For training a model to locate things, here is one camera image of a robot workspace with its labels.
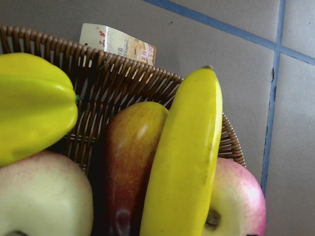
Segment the wicker fruit basket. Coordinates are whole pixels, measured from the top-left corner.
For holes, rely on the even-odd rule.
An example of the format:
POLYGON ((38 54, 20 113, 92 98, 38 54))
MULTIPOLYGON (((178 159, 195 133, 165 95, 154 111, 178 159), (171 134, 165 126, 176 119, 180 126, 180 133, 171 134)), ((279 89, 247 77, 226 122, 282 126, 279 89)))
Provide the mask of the wicker fruit basket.
POLYGON ((170 108, 183 78, 164 69, 106 53, 36 30, 1 25, 0 52, 40 56, 70 78, 79 96, 76 126, 51 150, 74 160, 85 173, 99 134, 120 110, 142 101, 170 108))

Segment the red yellow mango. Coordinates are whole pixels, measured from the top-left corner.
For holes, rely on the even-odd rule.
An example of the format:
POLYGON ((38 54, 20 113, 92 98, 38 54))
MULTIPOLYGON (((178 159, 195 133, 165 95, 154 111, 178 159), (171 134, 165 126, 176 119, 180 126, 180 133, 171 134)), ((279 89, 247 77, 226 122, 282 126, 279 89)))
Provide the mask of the red yellow mango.
POLYGON ((137 236, 153 158, 168 110, 140 102, 120 111, 105 132, 105 229, 109 236, 137 236))

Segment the yellow star fruit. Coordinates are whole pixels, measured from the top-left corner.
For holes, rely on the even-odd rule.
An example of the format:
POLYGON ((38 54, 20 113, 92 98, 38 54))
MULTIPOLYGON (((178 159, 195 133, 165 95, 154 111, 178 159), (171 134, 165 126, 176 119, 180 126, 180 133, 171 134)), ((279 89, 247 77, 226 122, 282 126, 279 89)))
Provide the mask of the yellow star fruit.
POLYGON ((53 145, 77 119, 76 93, 60 68, 28 53, 1 55, 1 166, 53 145))

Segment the pink red apple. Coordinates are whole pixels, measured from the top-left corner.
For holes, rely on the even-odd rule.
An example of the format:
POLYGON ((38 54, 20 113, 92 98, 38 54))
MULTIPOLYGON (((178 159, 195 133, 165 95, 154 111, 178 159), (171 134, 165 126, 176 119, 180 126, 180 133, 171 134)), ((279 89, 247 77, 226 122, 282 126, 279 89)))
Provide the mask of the pink red apple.
POLYGON ((204 236, 262 236, 266 202, 253 174, 235 161, 218 158, 204 236))

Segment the pale yellow apple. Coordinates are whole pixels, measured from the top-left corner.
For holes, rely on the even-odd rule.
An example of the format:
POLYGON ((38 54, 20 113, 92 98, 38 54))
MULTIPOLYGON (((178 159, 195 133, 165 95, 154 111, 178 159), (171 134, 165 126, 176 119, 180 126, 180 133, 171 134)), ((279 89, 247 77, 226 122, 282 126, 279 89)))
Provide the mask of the pale yellow apple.
POLYGON ((68 157, 43 151, 0 169, 0 234, 89 236, 90 182, 68 157))

